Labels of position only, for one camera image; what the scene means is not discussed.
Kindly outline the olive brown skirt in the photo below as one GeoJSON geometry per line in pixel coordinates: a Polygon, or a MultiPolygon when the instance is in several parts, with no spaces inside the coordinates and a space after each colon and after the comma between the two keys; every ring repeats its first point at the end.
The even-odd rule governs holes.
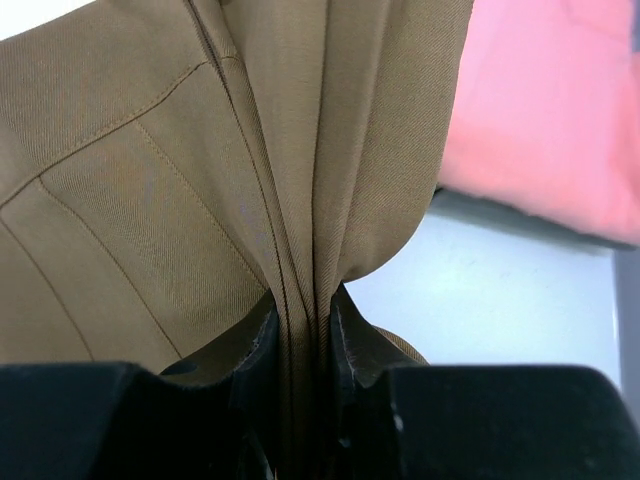
{"type": "Polygon", "coordinates": [[[96,1],[1,44],[1,359],[168,366],[271,291],[283,479],[331,298],[432,198],[468,1],[96,1]]]}

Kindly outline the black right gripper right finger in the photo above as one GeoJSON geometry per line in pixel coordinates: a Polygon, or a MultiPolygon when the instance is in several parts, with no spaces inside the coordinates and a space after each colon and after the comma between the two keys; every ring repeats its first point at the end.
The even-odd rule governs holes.
{"type": "Polygon", "coordinates": [[[340,479],[635,479],[639,434],[580,366],[427,366],[332,298],[340,479]]]}

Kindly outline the pink skirt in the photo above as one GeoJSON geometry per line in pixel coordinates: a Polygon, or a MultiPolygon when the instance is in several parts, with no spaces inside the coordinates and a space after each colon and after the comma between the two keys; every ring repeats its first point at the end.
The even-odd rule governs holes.
{"type": "Polygon", "coordinates": [[[441,185],[639,241],[632,1],[478,1],[441,185]]]}

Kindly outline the grey pleated skirt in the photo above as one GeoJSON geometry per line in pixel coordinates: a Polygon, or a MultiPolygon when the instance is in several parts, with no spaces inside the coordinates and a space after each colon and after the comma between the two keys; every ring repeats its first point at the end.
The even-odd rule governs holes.
{"type": "Polygon", "coordinates": [[[438,189],[428,209],[430,215],[451,217],[472,225],[540,241],[584,244],[583,249],[609,248],[634,251],[638,247],[598,236],[576,232],[540,217],[486,199],[477,199],[446,189],[438,189]]]}

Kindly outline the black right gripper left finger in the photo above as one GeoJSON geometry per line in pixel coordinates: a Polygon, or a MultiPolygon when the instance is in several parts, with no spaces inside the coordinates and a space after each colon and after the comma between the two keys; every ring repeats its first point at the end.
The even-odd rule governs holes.
{"type": "Polygon", "coordinates": [[[127,362],[1,370],[5,479],[271,479],[278,332],[263,296],[159,374],[127,362]]]}

